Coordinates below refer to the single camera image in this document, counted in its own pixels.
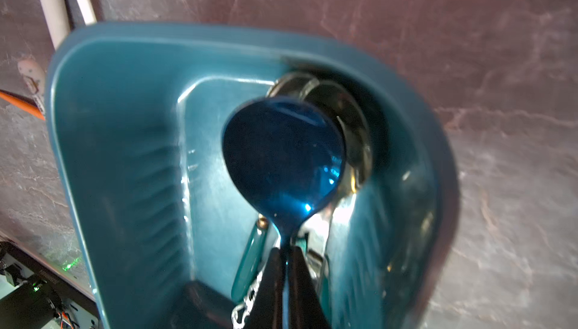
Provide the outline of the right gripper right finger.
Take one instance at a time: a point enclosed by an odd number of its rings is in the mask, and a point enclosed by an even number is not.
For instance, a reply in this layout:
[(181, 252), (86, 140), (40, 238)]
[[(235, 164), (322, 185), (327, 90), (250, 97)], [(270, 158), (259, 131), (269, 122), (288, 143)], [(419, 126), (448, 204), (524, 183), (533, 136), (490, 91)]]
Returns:
[(288, 327), (331, 329), (323, 313), (301, 248), (291, 247), (287, 264)]

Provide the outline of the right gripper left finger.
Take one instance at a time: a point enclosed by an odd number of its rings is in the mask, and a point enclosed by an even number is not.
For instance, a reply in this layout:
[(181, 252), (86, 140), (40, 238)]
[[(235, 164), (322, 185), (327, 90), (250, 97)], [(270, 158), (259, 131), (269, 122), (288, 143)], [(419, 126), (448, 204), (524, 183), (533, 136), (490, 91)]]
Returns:
[(285, 260), (280, 249), (273, 248), (263, 272), (245, 329), (283, 328), (283, 291)]

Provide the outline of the ornate silver spoon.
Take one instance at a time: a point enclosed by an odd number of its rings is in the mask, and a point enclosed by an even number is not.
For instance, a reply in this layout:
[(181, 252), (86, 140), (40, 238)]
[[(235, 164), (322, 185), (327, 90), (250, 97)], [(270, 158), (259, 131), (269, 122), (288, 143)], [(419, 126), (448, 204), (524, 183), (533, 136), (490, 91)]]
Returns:
[(263, 270), (261, 270), (255, 280), (249, 285), (246, 295), (242, 302), (236, 305), (231, 312), (231, 322), (234, 329), (243, 329), (247, 318), (251, 315), (254, 306), (254, 301), (259, 291), (260, 283), (263, 278)]

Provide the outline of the gold spoon teal handle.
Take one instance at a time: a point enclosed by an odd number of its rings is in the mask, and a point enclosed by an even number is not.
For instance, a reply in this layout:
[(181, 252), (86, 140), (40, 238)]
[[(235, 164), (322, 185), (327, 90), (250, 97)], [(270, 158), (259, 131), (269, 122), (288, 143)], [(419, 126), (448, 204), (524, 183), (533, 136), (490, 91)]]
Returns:
[(243, 298), (249, 291), (249, 287), (257, 277), (268, 231), (268, 220), (263, 215), (259, 215), (251, 230), (235, 279), (233, 280), (231, 298), (235, 303), (241, 303), (243, 301)]

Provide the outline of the blue iridescent spoon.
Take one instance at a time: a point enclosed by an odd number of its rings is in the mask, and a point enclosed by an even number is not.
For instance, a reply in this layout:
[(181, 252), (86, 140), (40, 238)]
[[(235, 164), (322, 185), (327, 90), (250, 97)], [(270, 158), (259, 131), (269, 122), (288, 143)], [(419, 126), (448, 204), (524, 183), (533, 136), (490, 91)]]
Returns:
[(237, 109), (224, 127), (222, 151), (233, 184), (274, 225), (283, 252), (333, 199), (345, 172), (341, 129), (296, 99), (256, 99)]

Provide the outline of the teal plastic storage box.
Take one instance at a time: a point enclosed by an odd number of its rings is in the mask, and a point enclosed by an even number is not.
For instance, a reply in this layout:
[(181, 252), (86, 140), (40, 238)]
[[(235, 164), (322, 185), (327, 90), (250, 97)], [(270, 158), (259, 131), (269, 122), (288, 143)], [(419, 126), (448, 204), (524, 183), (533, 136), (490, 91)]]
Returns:
[(458, 226), (455, 160), (435, 113), (338, 41), (230, 26), (99, 23), (57, 50), (48, 132), (105, 328), (233, 328), (231, 289), (260, 213), (230, 178), (230, 116), (305, 72), (353, 95), (373, 152), (357, 193), (305, 221), (301, 248), (331, 328), (416, 328)]

